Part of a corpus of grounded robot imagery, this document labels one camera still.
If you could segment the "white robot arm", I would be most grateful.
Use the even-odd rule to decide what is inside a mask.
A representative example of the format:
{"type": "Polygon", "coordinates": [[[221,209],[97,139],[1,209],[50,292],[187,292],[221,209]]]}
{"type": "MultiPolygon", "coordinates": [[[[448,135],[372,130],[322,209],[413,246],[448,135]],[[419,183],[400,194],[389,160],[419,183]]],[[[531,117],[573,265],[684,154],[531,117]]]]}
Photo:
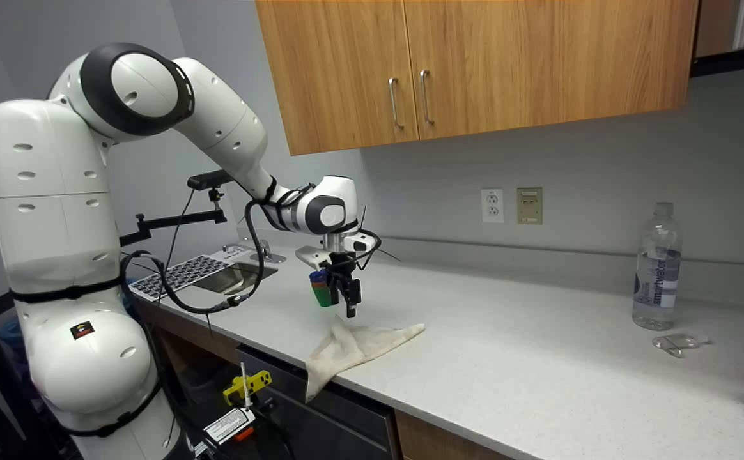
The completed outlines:
{"type": "Polygon", "coordinates": [[[85,460],[175,460],[184,431],[143,328],[122,305],[108,148],[179,130],[278,231],[341,242],[356,186],[287,190],[266,169],[266,128],[205,65],[141,44],[77,57],[44,99],[0,103],[0,257],[27,372],[85,460]]]}

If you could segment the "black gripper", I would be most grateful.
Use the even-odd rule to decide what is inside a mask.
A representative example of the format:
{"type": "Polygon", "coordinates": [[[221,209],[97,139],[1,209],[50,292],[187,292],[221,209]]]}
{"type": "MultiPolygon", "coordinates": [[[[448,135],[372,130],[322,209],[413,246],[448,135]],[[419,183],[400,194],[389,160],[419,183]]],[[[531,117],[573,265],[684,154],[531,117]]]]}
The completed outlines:
{"type": "Polygon", "coordinates": [[[338,298],[347,305],[347,320],[352,320],[361,305],[361,278],[352,277],[356,257],[349,254],[333,254],[327,270],[338,298]]]}

